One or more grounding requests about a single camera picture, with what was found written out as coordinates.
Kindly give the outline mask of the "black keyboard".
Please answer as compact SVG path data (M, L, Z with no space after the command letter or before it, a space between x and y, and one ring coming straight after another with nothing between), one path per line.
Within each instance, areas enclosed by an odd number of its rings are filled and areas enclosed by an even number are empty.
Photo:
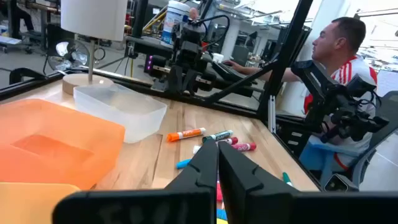
M232 69L232 67L223 63L213 62L211 66L212 69L226 81L238 82L243 78L246 78L245 75L237 72L236 70Z

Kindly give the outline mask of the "orange dry-erase marker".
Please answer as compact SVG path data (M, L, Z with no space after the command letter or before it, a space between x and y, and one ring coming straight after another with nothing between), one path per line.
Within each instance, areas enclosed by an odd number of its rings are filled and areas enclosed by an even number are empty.
M187 131L181 131L176 133L170 133L167 135L166 140L167 142L174 142L179 141L181 139L192 138L195 136L204 135L206 132L205 128L198 128L198 129L191 129Z

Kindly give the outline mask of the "black floor fan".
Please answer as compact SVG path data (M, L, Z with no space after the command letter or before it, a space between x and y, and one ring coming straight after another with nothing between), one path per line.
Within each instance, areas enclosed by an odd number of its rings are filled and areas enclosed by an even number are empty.
M65 71L81 65L88 66L90 53L80 41L63 39L49 47L46 59L52 70Z

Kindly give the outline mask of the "green dry-erase marker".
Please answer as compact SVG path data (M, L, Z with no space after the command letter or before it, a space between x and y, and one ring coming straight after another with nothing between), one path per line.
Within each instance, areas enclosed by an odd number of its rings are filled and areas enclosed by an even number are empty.
M209 136L205 136L202 138L202 143L205 143L207 140L214 140L214 141L220 141L222 139L226 139L228 137L230 137L233 134L232 130L227 130L227 131L222 131L220 133L216 133L216 134L211 134Z

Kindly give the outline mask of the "yellow translucent plastic bin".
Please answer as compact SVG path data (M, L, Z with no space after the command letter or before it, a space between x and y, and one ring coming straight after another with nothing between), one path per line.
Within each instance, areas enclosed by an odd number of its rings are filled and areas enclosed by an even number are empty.
M56 204L79 190L70 184L0 182L0 224L52 224Z

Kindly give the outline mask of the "clear translucent plastic bin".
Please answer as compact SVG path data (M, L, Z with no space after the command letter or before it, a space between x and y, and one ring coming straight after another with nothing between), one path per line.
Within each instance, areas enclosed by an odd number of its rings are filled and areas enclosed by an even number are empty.
M77 86L73 97L78 111L124 126L125 143L156 133L167 111L165 103L115 83Z

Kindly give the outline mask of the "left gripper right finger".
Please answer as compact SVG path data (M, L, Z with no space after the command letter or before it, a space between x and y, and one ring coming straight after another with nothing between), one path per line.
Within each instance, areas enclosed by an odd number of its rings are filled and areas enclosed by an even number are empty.
M301 192L229 144L219 149L229 224L398 224L398 192Z

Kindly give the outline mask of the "white wipes canister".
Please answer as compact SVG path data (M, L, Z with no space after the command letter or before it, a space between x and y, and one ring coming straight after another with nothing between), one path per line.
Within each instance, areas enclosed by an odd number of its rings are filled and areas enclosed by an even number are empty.
M161 45L173 45L172 36L180 31L180 26L187 22L190 6L178 1L169 1L161 35Z

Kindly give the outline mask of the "pink dry-erase marker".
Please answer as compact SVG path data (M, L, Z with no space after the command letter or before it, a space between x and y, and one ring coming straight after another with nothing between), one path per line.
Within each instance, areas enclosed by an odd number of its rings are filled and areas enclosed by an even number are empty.
M234 144L232 145L238 151L254 151L257 148L255 143Z

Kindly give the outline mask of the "orange translucent plastic bin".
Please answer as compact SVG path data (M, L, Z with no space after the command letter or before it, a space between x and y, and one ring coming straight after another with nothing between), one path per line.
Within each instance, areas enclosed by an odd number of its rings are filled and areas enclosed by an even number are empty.
M0 182L90 189L115 166L123 126L49 101L0 105Z

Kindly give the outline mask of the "white shade table lamp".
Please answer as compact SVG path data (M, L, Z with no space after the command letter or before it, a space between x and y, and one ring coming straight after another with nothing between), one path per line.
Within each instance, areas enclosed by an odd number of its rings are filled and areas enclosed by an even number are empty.
M95 42L99 39L121 42L128 0L61 0L61 28L90 38L89 69L86 73L65 75L62 90L70 95L77 86L112 85L108 78L93 74Z

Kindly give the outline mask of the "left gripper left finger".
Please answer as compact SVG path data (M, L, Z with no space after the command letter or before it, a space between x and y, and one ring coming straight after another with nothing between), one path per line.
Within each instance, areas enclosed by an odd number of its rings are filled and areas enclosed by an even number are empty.
M217 171L209 141L163 189L75 192L55 206L52 224L216 224Z

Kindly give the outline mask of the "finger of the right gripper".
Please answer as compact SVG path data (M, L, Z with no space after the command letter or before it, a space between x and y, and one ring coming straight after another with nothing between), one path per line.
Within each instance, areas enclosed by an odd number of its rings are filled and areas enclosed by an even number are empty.
M167 75L169 84L169 92L181 93L182 92L182 67L173 65Z
M183 91L188 91L190 95L194 95L194 85L198 72L195 70L188 70L183 81Z

